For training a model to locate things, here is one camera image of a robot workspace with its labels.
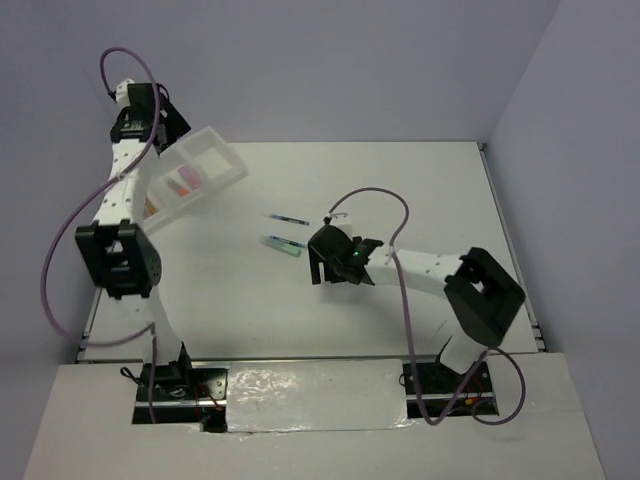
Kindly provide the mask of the green highlighter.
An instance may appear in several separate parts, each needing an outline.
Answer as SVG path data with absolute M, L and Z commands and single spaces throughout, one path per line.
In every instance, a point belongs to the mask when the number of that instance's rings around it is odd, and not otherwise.
M 259 242 L 272 250 L 279 251 L 295 258 L 298 258 L 301 255 L 301 249 L 299 247 L 269 236 L 261 236 L 259 238 Z

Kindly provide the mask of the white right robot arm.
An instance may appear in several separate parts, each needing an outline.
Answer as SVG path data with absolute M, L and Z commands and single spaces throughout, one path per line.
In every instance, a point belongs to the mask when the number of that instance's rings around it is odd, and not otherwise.
M 436 383 L 446 391 L 460 389 L 481 354 L 501 346 L 526 298 L 516 280 L 480 247 L 459 256 L 397 250 L 327 224 L 307 248 L 314 285 L 398 286 L 404 302 L 409 290 L 448 301 L 459 331 L 441 348 L 434 369 Z

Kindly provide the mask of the purple highlighter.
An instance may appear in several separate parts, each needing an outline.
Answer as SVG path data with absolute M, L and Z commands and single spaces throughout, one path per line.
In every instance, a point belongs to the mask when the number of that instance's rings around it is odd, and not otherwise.
M 190 186 L 191 189 L 197 189 L 201 185 L 199 175 L 187 166 L 182 166 L 178 169 L 181 178 Z

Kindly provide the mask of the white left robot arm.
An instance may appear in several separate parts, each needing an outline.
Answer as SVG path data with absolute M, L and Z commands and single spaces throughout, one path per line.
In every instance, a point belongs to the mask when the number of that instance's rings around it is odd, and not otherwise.
M 77 228 L 75 240 L 94 284 L 116 312 L 133 327 L 150 330 L 138 384 L 182 399 L 195 389 L 196 374 L 159 296 L 162 262 L 144 232 L 143 214 L 161 154 L 191 127 L 163 87 L 126 79 L 114 98 L 120 111 L 110 130 L 110 177 L 116 183 L 92 222 Z

